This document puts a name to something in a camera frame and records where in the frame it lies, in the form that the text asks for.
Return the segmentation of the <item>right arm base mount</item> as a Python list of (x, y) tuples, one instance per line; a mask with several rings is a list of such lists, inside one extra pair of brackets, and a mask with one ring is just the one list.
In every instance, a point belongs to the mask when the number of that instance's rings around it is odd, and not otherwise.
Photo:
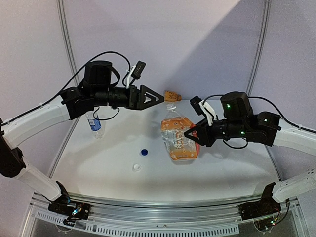
[(254, 221), (254, 227), (261, 231), (270, 231), (274, 226), (281, 223), (289, 212), (290, 199), (285, 201), (287, 210), (285, 215), (282, 217), (281, 205), (276, 202), (272, 197), (261, 197), (259, 201), (246, 202), (238, 206), (241, 219), (250, 220), (259, 217), (269, 216), (266, 219)]

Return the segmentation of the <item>clear bottle blue label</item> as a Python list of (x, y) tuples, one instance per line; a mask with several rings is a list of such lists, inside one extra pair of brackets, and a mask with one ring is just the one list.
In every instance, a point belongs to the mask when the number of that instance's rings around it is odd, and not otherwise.
[(89, 111), (85, 114), (89, 123), (91, 132), (96, 139), (101, 139), (104, 136), (104, 128), (101, 125), (98, 114), (96, 112)]

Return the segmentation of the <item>blue bottle cap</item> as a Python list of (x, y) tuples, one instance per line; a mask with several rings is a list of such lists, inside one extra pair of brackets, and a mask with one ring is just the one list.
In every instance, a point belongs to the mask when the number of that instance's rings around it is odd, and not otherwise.
[(149, 152), (148, 152), (147, 149), (142, 149), (141, 152), (140, 152), (140, 154), (141, 154), (142, 156), (147, 156), (148, 153), (149, 153)]

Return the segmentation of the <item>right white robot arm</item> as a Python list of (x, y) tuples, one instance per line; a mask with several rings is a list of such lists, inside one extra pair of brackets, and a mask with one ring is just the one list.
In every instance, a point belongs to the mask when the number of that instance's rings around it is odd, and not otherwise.
[[(245, 92), (233, 91), (220, 95), (223, 119), (218, 119), (215, 110), (206, 99), (195, 96), (190, 104), (204, 119), (185, 131), (186, 138), (201, 146), (211, 147), (215, 141), (226, 144), (231, 139), (241, 138), (246, 143), (266, 146), (288, 147), (314, 156), (316, 132), (290, 122), (278, 111), (276, 114), (263, 111), (255, 114), (250, 97)], [(255, 209), (259, 215), (280, 210), (280, 204), (291, 197), (308, 192), (316, 187), (316, 173), (307, 171), (281, 182), (265, 186), (260, 201), (242, 205), (243, 211)]]

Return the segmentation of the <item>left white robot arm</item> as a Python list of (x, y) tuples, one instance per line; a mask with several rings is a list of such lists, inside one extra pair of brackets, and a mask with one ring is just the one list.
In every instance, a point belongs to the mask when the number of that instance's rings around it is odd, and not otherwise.
[[(66, 188), (58, 181), (52, 181), (41, 171), (28, 164), (19, 145), (34, 135), (63, 122), (74, 120), (93, 111), (96, 107), (110, 106), (141, 111), (164, 101), (164, 97), (148, 87), (133, 85), (145, 67), (142, 61), (132, 67), (124, 78), (123, 87), (118, 87), (119, 72), (109, 61), (98, 60), (96, 56), (86, 62), (83, 80), (76, 87), (67, 84), (48, 101), (0, 122), (0, 173), (15, 178), (41, 193), (62, 214), (70, 214), (73, 203)], [(111, 76), (117, 80), (111, 83)]]

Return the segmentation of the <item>crushed orange label bottle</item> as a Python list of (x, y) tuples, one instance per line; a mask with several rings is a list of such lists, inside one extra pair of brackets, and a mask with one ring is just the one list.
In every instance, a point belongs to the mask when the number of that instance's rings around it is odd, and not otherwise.
[(184, 132), (193, 126), (194, 124), (178, 111), (175, 104), (166, 105), (166, 116), (161, 121), (160, 133), (173, 162), (193, 162), (198, 158), (199, 144), (184, 135)]

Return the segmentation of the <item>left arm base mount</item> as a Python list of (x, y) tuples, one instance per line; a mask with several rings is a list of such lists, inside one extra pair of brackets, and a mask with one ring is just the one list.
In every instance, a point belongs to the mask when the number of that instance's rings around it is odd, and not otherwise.
[(50, 212), (66, 216), (63, 224), (74, 226), (76, 221), (87, 220), (90, 214), (91, 205), (84, 202), (71, 201), (67, 195), (61, 195), (57, 200), (48, 206)]

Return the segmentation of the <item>white bottle cap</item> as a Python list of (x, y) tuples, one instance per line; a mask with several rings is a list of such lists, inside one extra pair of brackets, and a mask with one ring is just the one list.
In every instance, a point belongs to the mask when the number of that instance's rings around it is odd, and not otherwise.
[(142, 169), (142, 166), (140, 164), (134, 164), (132, 170), (134, 172), (139, 172)]

